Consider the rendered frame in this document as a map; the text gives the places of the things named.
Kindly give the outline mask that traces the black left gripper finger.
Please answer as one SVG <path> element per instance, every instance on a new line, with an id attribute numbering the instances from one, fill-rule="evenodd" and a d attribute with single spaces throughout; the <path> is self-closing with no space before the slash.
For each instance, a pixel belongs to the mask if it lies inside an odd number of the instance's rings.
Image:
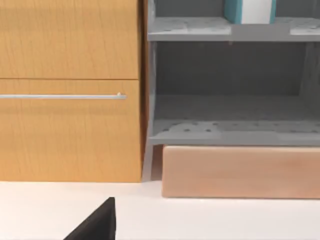
<path id="1" fill-rule="evenodd" d="M 116 202 L 109 197 L 63 240 L 116 240 Z"/>

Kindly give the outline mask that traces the wooden cupboard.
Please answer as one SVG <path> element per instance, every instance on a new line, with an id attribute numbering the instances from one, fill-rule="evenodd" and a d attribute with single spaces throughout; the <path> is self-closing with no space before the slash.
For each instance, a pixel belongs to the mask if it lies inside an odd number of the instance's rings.
<path id="1" fill-rule="evenodd" d="M 138 31 L 139 31 L 139 76 L 136 79 L 53 79 L 53 78 L 1 78 L 2 79 L 13 79 L 13 80 L 137 80 L 140 84 L 140 141 L 141 141 L 141 157 L 142 157 L 142 169 L 143 169 L 143 158 L 145 152 L 145 137 L 146 137 L 146 97 L 145 97 L 145 86 L 146 86 L 146 34 L 145 34 L 145 2 L 144 0 L 138 1 Z"/>

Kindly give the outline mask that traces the pale wooden drawer front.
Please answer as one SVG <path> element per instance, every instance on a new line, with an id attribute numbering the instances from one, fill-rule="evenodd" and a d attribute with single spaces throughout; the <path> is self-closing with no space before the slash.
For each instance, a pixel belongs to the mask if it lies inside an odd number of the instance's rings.
<path id="1" fill-rule="evenodd" d="M 320 147 L 168 145 L 162 195 L 320 199 Z"/>

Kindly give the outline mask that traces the grey open shelf unit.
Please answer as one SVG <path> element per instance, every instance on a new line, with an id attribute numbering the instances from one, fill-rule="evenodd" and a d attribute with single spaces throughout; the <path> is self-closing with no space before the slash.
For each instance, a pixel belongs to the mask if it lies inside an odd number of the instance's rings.
<path id="1" fill-rule="evenodd" d="M 272 23 L 235 24 L 238 0 L 148 0 L 148 124 L 187 160 L 218 150 L 320 149 L 320 0 L 270 0 Z"/>

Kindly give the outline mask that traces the plain wooden drawer front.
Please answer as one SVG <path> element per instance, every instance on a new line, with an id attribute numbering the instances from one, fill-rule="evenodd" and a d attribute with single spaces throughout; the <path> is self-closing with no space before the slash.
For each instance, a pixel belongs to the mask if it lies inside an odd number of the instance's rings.
<path id="1" fill-rule="evenodd" d="M 137 79 L 138 0 L 0 0 L 0 78 Z"/>

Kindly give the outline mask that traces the teal and white book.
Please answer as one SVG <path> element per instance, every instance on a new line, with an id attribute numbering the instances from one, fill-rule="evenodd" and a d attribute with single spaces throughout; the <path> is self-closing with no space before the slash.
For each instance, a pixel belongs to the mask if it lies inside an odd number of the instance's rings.
<path id="1" fill-rule="evenodd" d="M 232 24 L 272 24 L 277 0 L 224 0 L 224 17 Z"/>

